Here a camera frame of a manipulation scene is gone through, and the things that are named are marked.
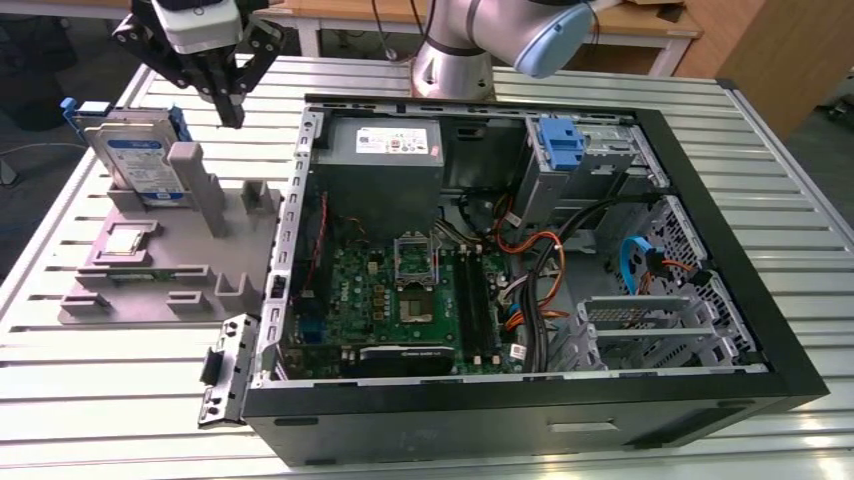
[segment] power supply label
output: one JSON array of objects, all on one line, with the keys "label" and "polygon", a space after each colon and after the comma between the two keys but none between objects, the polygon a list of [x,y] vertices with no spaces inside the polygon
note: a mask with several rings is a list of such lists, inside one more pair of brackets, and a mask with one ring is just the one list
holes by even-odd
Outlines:
[{"label": "power supply label", "polygon": [[424,128],[360,128],[356,131],[356,153],[427,155]]},{"label": "power supply label", "polygon": [[152,205],[175,205],[184,186],[175,170],[163,163],[166,148],[152,140],[108,140],[116,167],[134,190]]}]

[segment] green motherboard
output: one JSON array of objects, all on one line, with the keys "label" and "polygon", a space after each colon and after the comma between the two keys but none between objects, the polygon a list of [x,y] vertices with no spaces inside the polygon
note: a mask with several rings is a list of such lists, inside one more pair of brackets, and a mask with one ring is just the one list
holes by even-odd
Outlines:
[{"label": "green motherboard", "polygon": [[[507,357],[508,345],[496,342],[488,357],[464,355],[458,290],[455,285],[456,252],[447,249],[367,248],[356,244],[334,253],[330,308],[323,320],[300,318],[303,344],[296,355],[299,368],[291,376],[338,378],[339,362],[355,350],[376,345],[440,345],[455,352],[452,374],[488,374],[514,371]],[[484,285],[495,289],[495,279],[504,274],[499,254],[476,256],[482,262]],[[403,285],[395,272],[419,274],[431,271],[435,285]],[[495,307],[490,307],[491,336],[498,339]]]}]

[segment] ram slot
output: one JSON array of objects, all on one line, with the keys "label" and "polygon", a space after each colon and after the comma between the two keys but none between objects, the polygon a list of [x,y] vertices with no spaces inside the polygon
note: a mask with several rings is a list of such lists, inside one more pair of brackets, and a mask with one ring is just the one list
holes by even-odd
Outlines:
[{"label": "ram slot", "polygon": [[478,354],[491,356],[495,353],[496,338],[490,315],[490,290],[483,272],[483,258],[479,254],[474,254],[466,263],[468,265],[468,298],[478,332]]},{"label": "ram slot", "polygon": [[474,318],[474,304],[468,295],[468,263],[470,252],[456,252],[454,255],[454,286],[456,289],[456,312],[459,315],[459,332],[463,344],[463,358],[467,361],[479,354],[478,323]]}]

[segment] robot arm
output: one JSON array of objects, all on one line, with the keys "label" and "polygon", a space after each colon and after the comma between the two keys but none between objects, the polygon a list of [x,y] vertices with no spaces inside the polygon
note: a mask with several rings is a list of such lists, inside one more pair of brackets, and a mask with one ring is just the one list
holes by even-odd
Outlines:
[{"label": "robot arm", "polygon": [[[124,48],[178,87],[195,87],[223,125],[243,126],[246,95],[284,48],[284,28],[252,12],[282,0],[132,0],[114,32]],[[422,97],[483,99],[492,93],[491,55],[535,78],[566,64],[593,23],[586,0],[434,0],[412,65]],[[254,57],[238,67],[247,41]]]},{"label": "robot arm", "polygon": [[412,65],[418,96],[480,100],[492,64],[534,78],[570,61],[594,22],[586,0],[434,0],[427,40]]},{"label": "robot arm", "polygon": [[[179,88],[195,87],[223,125],[243,126],[243,100],[284,48],[284,28],[252,12],[275,0],[132,0],[119,44]],[[247,41],[252,58],[238,67]]]}]

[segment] slotted aluminum table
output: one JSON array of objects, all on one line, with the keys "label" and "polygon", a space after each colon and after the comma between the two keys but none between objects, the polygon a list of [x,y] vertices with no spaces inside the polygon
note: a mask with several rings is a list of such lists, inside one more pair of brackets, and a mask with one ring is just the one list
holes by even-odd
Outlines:
[{"label": "slotted aluminum table", "polygon": [[[0,289],[0,477],[847,478],[851,231],[741,94],[706,80],[565,72],[534,81],[507,69],[496,70],[495,84],[499,100],[662,110],[831,395],[675,450],[291,471],[248,428],[196,429],[202,358],[219,325],[85,328],[56,320],[59,299],[112,207],[110,179],[89,152]],[[175,102],[204,144],[208,171],[226,183],[264,179],[287,190],[307,92],[406,96],[407,69],[283,57],[246,101],[242,130],[219,129],[211,105],[146,68],[120,104]]]}]

